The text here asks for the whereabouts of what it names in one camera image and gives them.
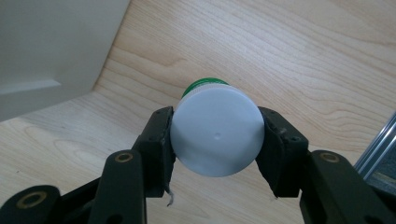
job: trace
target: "wood grain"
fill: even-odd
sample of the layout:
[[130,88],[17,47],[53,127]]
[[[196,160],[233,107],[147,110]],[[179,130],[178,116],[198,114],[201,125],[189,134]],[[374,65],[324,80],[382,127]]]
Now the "wood grain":
[[[0,203],[51,184],[68,192],[130,148],[151,113],[219,77],[354,163],[396,108],[396,2],[133,0],[92,93],[0,123]],[[256,164],[223,178],[178,161],[149,223],[303,223]]]

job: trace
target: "wooden surface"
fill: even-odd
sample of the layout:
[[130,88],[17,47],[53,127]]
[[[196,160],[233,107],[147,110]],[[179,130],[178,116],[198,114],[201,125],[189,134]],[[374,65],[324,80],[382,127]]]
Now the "wooden surface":
[[[354,163],[396,108],[396,2],[133,0],[92,93],[0,123],[0,203],[33,185],[66,193],[130,148],[151,113],[201,77],[280,112]],[[149,223],[303,223],[257,165],[223,178],[179,161]]]

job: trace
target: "black plastic part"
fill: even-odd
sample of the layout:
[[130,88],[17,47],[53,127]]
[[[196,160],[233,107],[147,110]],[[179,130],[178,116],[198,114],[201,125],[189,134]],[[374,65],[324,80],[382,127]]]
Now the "black plastic part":
[[347,159],[330,151],[314,151],[307,157],[302,190],[305,223],[396,223]]
[[89,224],[146,223],[142,157],[138,151],[113,153],[106,160]]
[[161,198],[169,185],[176,160],[170,142],[173,107],[155,111],[133,150],[141,153],[144,165],[145,191],[148,198]]
[[85,224],[88,222],[100,178],[74,189],[62,196],[63,224]]
[[393,215],[396,216],[396,196],[390,194],[381,189],[374,188],[372,186],[372,190],[375,192],[376,196],[388,207],[390,211],[392,211]]
[[53,186],[34,186],[8,199],[0,211],[2,224],[59,223],[56,205],[61,195]]
[[259,107],[265,123],[262,150],[256,158],[276,197],[298,197],[308,140],[274,110]]

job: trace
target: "bottle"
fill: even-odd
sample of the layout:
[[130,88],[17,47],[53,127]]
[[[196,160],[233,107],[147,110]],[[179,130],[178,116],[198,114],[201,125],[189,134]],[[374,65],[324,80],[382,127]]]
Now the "bottle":
[[243,92],[208,77],[183,93],[170,136],[178,159],[190,170],[213,177],[233,175],[262,149],[264,118]]

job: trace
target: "white bottle cap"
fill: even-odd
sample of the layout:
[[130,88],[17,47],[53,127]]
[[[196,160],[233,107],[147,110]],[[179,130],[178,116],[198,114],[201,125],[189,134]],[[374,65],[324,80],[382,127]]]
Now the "white bottle cap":
[[177,106],[171,143],[178,159],[206,176],[235,174],[262,149],[264,120],[259,108],[227,84],[204,84],[190,90]]

